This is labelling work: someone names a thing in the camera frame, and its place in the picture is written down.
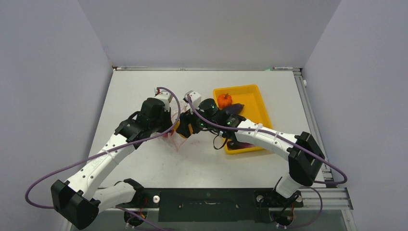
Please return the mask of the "purple toy eggplant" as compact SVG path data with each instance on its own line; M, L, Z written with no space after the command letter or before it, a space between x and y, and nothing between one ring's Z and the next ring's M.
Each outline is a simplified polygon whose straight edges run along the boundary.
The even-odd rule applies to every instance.
M243 109L244 109L244 104L234 103L234 104L224 107L223 111L227 115L238 115L239 113L242 112Z

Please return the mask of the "orange toy pumpkin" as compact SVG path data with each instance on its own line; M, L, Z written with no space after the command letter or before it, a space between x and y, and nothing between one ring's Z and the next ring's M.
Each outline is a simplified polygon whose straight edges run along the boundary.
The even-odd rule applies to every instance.
M228 93L224 93L218 96L217 103L220 109L224 109L225 107L232 105L233 100Z

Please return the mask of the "clear zip top bag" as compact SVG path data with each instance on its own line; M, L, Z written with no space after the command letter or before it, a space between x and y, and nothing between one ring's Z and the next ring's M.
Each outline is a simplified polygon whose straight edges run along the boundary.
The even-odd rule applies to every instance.
M184 113L189 109L189 106L183 100L180 100L179 104L180 104L180 110L178 109L178 106L175 100L173 100L170 103L170 108L171 108L170 119L172 123L176 121L176 118L179 112ZM174 149L176 152L180 151L182 145L187 141L186 138L183 138L181 135L176 133L176 129L178 125L179 125L179 121L172 128L171 132L159 138L161 143L164 143L167 147Z

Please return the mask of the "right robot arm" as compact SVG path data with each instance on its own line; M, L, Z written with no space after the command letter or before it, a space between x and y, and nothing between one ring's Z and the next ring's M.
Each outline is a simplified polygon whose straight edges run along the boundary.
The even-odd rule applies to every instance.
M299 188L312 186L325 163L320 147L307 132L296 135L275 131L241 115L226 113L211 98L194 100L187 94L184 101L190 109L180 115L176 130L184 138L209 131L227 141L272 151L288 162L288 173L280 178L272 192L272 200L278 206L286 205Z

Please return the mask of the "aluminium frame rail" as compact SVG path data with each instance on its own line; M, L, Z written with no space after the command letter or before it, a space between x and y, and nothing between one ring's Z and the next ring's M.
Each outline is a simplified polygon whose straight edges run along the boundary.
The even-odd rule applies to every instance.
M190 90L202 98L218 88L257 85L272 128L291 134L315 135L302 81L291 71L136 70L114 71L103 107L96 141L103 141L118 124L139 110L156 87L174 92L178 100ZM106 178L109 185L132 178L147 188L271 188L288 172L288 163L270 151L229 155L210 132L193 135L179 150L155 139L147 141Z

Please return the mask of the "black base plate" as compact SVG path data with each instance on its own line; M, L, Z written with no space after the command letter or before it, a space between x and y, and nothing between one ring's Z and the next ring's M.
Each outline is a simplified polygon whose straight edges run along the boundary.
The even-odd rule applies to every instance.
M283 215L303 205L299 191L286 199L273 188L144 188L124 204L158 209L159 222L269 222L272 212Z

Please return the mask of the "yellow toy bell pepper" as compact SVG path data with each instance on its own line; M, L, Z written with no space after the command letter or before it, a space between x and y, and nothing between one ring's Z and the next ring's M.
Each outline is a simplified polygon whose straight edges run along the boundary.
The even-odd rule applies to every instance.
M174 126L174 131L184 139L188 139L193 134L191 124L187 120L179 120Z

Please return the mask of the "yellow plastic tray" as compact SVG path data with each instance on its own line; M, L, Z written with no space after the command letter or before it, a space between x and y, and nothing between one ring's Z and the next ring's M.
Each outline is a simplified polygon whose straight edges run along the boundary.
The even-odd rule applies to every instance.
M213 98L217 101L220 95L226 93L231 96L233 103L244 105L243 110L240 112L241 116L250 119L256 124L261 123L264 127L273 128L267 108L257 85L214 89Z

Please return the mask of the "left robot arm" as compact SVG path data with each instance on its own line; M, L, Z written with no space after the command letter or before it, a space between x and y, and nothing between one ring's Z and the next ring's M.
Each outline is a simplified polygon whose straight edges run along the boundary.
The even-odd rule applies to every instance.
M172 96L146 99L140 111L134 112L115 129L101 156L94 156L80 171L66 181L57 180L51 186L54 210L82 230L106 209L123 203L137 207L143 202L142 188L136 181L125 179L100 189L105 178L152 134L168 131L172 126L170 102Z

